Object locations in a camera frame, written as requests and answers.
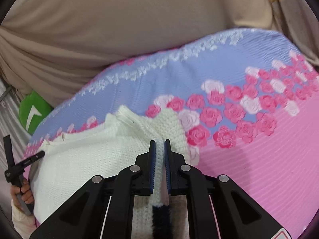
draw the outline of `green pillow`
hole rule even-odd
[[[35,132],[41,121],[53,110],[38,93],[33,91],[21,102],[19,119],[24,129],[31,135]]]

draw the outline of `human hand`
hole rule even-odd
[[[20,205],[20,202],[17,198],[17,194],[19,194],[20,192],[23,193],[21,198],[26,204],[30,204],[34,202],[34,197],[33,197],[32,191],[30,190],[30,185],[28,184],[28,181],[26,179],[23,179],[23,186],[21,187],[21,189],[14,185],[12,185],[10,188],[10,194],[13,200],[13,204],[19,210],[23,211],[22,206]]]

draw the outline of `sweater sleeve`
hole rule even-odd
[[[33,231],[36,229],[35,217],[26,216],[20,211],[11,201],[12,206],[12,222],[15,230],[21,235],[23,239],[29,239]]]

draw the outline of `white knit sweater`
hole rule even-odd
[[[46,155],[38,168],[35,170],[33,167],[32,170],[35,171],[31,188],[36,219],[43,223],[92,176],[110,177],[134,164],[137,155],[148,151],[150,140],[155,140],[154,194],[151,197],[135,197],[132,223],[132,238],[152,238],[152,205],[160,206],[162,203],[158,192],[162,185],[166,139],[170,139],[172,150],[183,154],[189,163],[185,132],[173,110],[165,109],[156,118],[149,119],[121,106],[115,115],[108,114],[105,123],[94,129],[64,133],[54,141],[44,141],[39,150],[44,150]],[[177,201],[179,207],[173,210],[174,216],[181,216],[176,220],[179,225],[173,225],[173,233],[184,238],[187,211],[184,199]]]

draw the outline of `metal screw head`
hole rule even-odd
[[[181,170],[184,172],[188,172],[190,170],[190,166],[188,164],[184,164],[181,166]]]
[[[92,182],[93,183],[100,183],[102,181],[102,177],[101,176],[94,176],[93,178],[92,178]]]
[[[227,175],[221,175],[221,176],[219,176],[219,180],[221,181],[221,182],[228,182],[229,181],[229,178],[228,178],[228,176]]]
[[[141,170],[141,168],[140,168],[138,165],[132,165],[132,166],[130,167],[130,170],[131,170],[132,172],[138,172],[139,170]]]

